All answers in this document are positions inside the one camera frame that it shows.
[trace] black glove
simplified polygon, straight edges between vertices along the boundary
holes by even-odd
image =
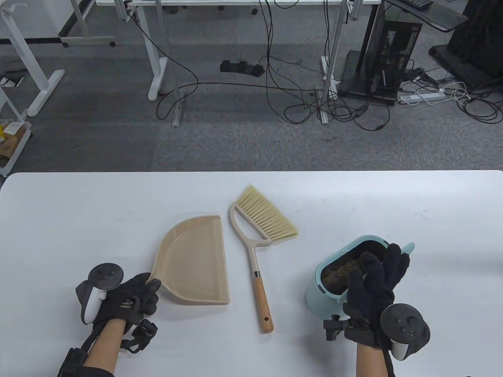
[[[149,272],[138,274],[108,291],[93,322],[93,328],[110,319],[119,318],[126,321],[125,334],[132,325],[138,325],[144,315],[154,314],[157,310],[157,301],[159,301],[155,293],[159,290],[161,282],[159,279],[153,279],[145,284],[149,277]]]
[[[402,254],[400,247],[392,243],[382,263],[370,252],[362,253],[359,261],[363,271],[357,269],[348,276],[348,302],[343,310],[351,320],[344,336],[373,348],[390,350],[391,341],[381,328],[381,314],[395,300],[393,289],[409,267],[409,255]]]

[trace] keyboard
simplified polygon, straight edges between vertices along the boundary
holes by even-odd
[[[404,4],[407,4],[408,6],[417,9],[418,11],[424,11],[431,4],[433,4],[432,0],[400,0],[400,1]]]

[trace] black computer tower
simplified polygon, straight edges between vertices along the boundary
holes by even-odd
[[[422,23],[400,8],[381,4],[365,55],[366,87],[370,93],[396,95]]]

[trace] cart wheel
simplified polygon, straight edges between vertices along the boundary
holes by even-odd
[[[174,7],[171,7],[171,6],[167,6],[167,12],[170,14],[170,15],[175,15],[178,13],[178,6],[174,6]]]

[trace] floor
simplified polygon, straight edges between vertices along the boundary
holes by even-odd
[[[465,0],[436,1],[460,11],[466,4]],[[219,72],[222,60],[255,64],[265,54],[264,19],[260,11],[253,16],[251,10],[199,7],[166,13],[174,58],[200,81],[264,84],[264,77]],[[272,6],[272,11],[271,54],[287,61],[302,59],[302,64],[320,70],[326,37],[323,8]],[[337,74],[347,51],[359,49],[368,13],[367,8],[359,21],[344,25]],[[147,16],[155,29],[154,8],[147,10]],[[353,123],[333,121],[323,126],[315,116],[304,124],[289,125],[269,109],[263,88],[201,85],[185,101],[181,124],[174,129],[170,119],[156,118],[157,102],[147,99],[152,73],[141,32],[133,23],[119,21],[114,8],[94,7],[87,23],[96,35],[117,36],[118,46],[32,45],[47,74],[60,68],[66,74],[40,114],[31,119],[34,137],[14,172],[503,168],[502,124],[478,123],[454,102],[394,106],[382,131],[365,132]],[[161,42],[155,34],[154,40]],[[425,25],[412,56],[415,66],[438,67],[428,49],[449,38],[450,34]],[[0,46],[1,59],[14,56],[11,46]],[[273,64],[302,88],[321,83],[316,72]],[[181,69],[179,74],[181,83],[192,82]],[[35,86],[28,77],[7,93],[25,108]],[[278,109],[294,103],[278,91],[270,94],[270,101]],[[167,107],[162,104],[160,110],[165,112]],[[385,107],[371,106],[359,119],[374,128],[386,116]]]

